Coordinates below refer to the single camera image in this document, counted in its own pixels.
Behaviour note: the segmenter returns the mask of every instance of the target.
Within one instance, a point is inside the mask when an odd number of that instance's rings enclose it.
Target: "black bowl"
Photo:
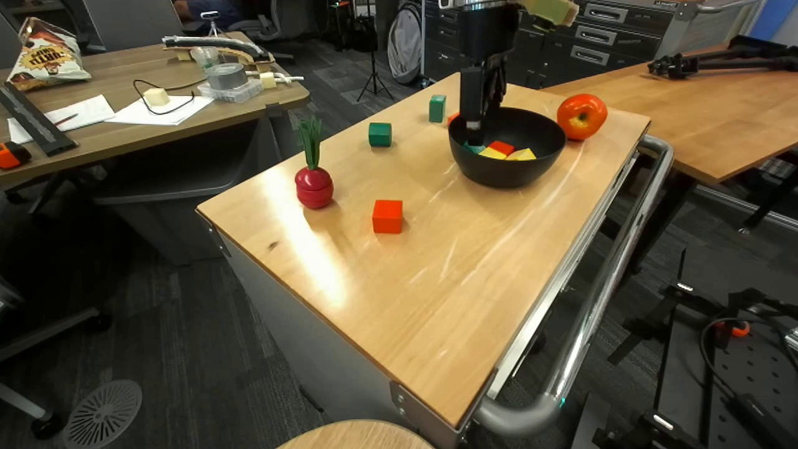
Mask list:
[[[542,176],[565,144],[562,126],[528,109],[499,109],[499,121],[489,129],[487,143],[504,140],[515,149],[530,148],[537,159],[492,159],[474,153],[474,144],[462,140],[462,116],[448,121],[448,148],[458,170],[489,186],[520,186]]]

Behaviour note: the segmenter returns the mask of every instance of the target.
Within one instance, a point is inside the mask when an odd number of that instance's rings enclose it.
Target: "paper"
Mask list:
[[[148,109],[144,100],[136,100],[120,109],[115,116],[108,121],[128,121],[128,124],[179,124],[188,116],[196,115],[201,106],[206,106],[212,96],[188,96],[188,95],[170,95],[168,105],[150,106]]]
[[[104,95],[45,111],[50,121],[60,121],[58,129],[63,131],[78,129],[92,121],[103,121],[111,115],[115,109],[108,105]],[[29,143],[29,134],[14,116],[8,116],[8,134],[9,134],[9,143],[17,143],[17,144]]]

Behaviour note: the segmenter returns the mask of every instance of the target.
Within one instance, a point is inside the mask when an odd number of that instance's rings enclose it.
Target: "orange cube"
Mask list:
[[[401,235],[401,199],[377,199],[372,225],[377,235]]]
[[[493,140],[489,148],[493,148],[497,153],[504,153],[507,158],[514,154],[514,144],[504,143],[504,140]]]

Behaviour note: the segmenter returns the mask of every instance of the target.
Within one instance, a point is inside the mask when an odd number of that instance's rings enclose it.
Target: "green cube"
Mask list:
[[[447,115],[447,95],[431,95],[428,121],[444,121],[444,115]]]
[[[390,121],[370,121],[370,144],[372,148],[392,148],[392,124]]]

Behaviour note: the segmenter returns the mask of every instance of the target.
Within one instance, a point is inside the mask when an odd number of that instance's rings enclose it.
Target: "stool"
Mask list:
[[[431,449],[414,431],[372,419],[335,421],[297,439],[287,442],[281,449]]]

